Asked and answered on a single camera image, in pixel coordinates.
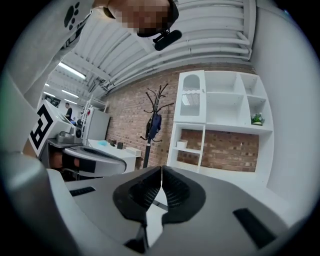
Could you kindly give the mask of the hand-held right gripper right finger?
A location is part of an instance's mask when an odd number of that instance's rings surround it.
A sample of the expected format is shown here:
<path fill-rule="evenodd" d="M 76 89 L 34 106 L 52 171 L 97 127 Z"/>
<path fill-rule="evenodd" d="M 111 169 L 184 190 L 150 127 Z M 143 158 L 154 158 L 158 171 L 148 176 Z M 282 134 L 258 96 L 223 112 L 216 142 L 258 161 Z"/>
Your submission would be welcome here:
<path fill-rule="evenodd" d="M 252 256 L 288 230 L 240 187 L 175 167 L 162 168 L 168 211 L 151 256 Z"/>

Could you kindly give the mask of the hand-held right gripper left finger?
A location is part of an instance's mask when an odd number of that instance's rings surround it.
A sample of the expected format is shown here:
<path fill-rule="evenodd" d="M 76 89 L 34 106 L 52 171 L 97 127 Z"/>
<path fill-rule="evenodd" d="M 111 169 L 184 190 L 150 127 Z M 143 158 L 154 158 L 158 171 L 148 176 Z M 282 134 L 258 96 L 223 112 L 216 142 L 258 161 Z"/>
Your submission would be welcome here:
<path fill-rule="evenodd" d="M 141 170 L 109 177 L 64 182 L 47 170 L 58 211 L 82 256 L 136 256 L 124 244 L 136 237 L 140 223 L 125 219 L 113 202 L 113 191 Z"/>

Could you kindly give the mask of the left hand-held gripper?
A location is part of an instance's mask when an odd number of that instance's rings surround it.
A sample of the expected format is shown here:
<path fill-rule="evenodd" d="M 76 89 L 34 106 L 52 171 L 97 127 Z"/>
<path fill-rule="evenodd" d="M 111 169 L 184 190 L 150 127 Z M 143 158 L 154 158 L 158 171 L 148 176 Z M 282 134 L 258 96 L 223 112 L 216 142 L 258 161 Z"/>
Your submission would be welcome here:
<path fill-rule="evenodd" d="M 58 108 L 42 101 L 37 109 L 38 120 L 31 130 L 28 139 L 37 157 L 41 155 L 48 139 L 56 139 L 60 133 L 66 134 L 61 140 L 65 144 L 81 144 L 82 132 L 74 126 Z M 109 153 L 88 146 L 73 146 L 62 150 L 62 155 L 69 158 L 70 164 L 79 160 L 79 167 L 75 171 L 81 176 L 113 176 L 126 171 L 127 163 Z"/>

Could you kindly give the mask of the person's left hand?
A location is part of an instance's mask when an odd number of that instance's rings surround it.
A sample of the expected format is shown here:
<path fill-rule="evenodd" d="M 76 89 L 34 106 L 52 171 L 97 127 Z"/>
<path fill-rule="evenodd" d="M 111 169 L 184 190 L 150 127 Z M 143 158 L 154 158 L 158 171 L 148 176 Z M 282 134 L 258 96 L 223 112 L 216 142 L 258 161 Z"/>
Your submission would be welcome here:
<path fill-rule="evenodd" d="M 80 160 L 74 156 L 57 151 L 51 154 L 49 165 L 51 169 L 63 173 L 65 169 L 77 170 L 80 166 Z"/>

